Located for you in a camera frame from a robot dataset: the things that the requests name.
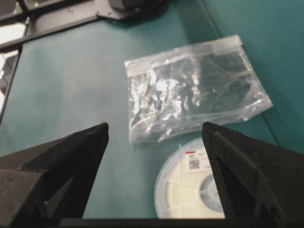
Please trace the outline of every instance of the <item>green table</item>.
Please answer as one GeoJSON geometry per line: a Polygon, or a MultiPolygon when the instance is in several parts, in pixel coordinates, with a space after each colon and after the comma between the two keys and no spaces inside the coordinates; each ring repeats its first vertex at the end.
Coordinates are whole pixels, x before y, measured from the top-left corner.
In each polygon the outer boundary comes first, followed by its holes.
{"type": "Polygon", "coordinates": [[[85,218],[155,218],[161,166],[201,132],[129,144],[124,61],[236,33],[275,108],[229,127],[300,152],[303,29],[296,24],[303,6],[300,0],[292,6],[282,0],[176,0],[140,20],[94,22],[27,43],[0,126],[0,155],[108,122],[110,142],[85,218]]]}

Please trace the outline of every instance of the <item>black metal frame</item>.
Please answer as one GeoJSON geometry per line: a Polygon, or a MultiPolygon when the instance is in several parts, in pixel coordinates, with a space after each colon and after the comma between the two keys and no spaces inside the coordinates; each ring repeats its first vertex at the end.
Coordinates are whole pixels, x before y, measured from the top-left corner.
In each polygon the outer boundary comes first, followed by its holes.
{"type": "Polygon", "coordinates": [[[77,4],[82,1],[85,1],[85,0],[49,0],[46,2],[40,3],[38,7],[28,10],[26,8],[26,5],[24,4],[24,1],[18,0],[21,8],[23,9],[23,7],[25,7],[26,10],[24,10],[21,13],[17,13],[17,14],[7,13],[3,16],[0,16],[0,24],[6,24],[6,23],[10,24],[15,21],[23,21],[23,20],[26,20],[27,17],[33,16],[33,15],[38,15],[38,14],[43,14],[43,13],[50,12],[53,10],[57,10],[62,7],[66,7],[71,4],[77,4]]]}
{"type": "Polygon", "coordinates": [[[56,28],[52,28],[52,29],[49,29],[49,30],[46,30],[43,32],[37,32],[37,33],[31,34],[31,35],[27,35],[25,37],[15,39],[13,41],[0,45],[0,51],[6,53],[6,52],[10,52],[10,51],[13,51],[16,49],[20,49],[20,48],[22,48],[22,45],[26,42],[29,42],[29,41],[32,41],[32,40],[35,40],[38,38],[42,38],[42,37],[45,37],[48,35],[56,34],[58,32],[62,32],[62,31],[68,30],[68,29],[76,28],[78,26],[90,23],[90,22],[98,20],[98,19],[101,19],[101,17],[95,15],[95,16],[91,16],[91,17],[88,17],[83,20],[78,20],[78,21],[75,21],[75,22],[60,26],[60,27],[56,27],[56,28]]]}

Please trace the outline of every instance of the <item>clear ziplock bag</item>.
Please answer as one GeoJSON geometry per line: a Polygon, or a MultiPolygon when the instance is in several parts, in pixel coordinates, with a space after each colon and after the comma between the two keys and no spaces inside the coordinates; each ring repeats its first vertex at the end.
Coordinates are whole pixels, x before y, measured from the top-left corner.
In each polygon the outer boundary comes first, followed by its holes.
{"type": "Polygon", "coordinates": [[[272,107],[239,36],[125,62],[130,142],[246,121],[272,107]]]}

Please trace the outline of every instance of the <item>spool label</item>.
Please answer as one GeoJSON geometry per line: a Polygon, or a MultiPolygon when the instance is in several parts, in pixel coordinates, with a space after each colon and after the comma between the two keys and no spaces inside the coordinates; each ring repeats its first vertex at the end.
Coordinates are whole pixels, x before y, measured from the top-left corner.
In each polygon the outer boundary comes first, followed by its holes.
{"type": "Polygon", "coordinates": [[[211,166],[205,150],[185,152],[186,172],[209,171],[211,166]]]}

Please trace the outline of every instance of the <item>qr code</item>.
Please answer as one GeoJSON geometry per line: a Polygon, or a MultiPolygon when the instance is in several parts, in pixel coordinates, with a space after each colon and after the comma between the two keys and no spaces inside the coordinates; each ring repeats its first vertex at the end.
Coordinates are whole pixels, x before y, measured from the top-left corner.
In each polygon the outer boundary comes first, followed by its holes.
{"type": "Polygon", "coordinates": [[[192,160],[189,162],[189,168],[191,170],[194,170],[194,169],[199,169],[200,168],[200,161],[199,160],[192,160]]]}

